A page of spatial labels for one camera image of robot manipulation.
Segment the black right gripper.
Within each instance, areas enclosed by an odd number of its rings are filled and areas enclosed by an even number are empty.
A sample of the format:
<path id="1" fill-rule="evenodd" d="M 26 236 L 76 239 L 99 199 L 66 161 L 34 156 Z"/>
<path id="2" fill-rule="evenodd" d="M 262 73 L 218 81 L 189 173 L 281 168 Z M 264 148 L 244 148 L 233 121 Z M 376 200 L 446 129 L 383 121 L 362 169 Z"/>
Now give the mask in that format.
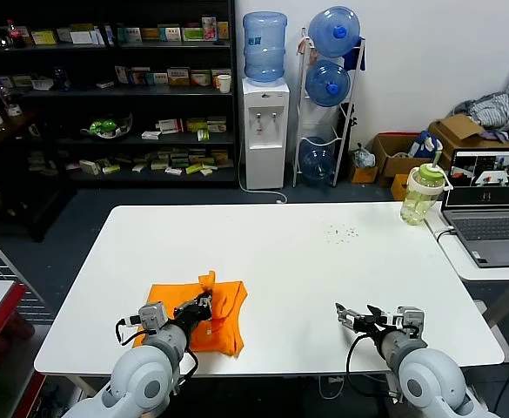
<path id="1" fill-rule="evenodd" d="M 379 307 L 368 305 L 371 314 L 359 314 L 338 302 L 335 303 L 335 307 L 339 323 L 356 333 L 377 335 L 390 327 L 387 324 L 386 313 Z"/>

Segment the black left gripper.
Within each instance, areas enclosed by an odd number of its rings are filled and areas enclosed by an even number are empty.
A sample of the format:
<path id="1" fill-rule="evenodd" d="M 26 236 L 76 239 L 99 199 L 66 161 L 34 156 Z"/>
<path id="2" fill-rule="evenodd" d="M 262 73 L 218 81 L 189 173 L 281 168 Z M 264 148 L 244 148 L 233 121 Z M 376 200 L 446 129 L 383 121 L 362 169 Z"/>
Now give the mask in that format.
<path id="1" fill-rule="evenodd" d="M 196 326 L 203 320 L 212 320 L 211 302 L 212 290 L 202 292 L 195 300 L 174 309 L 174 321 L 181 326 Z"/>

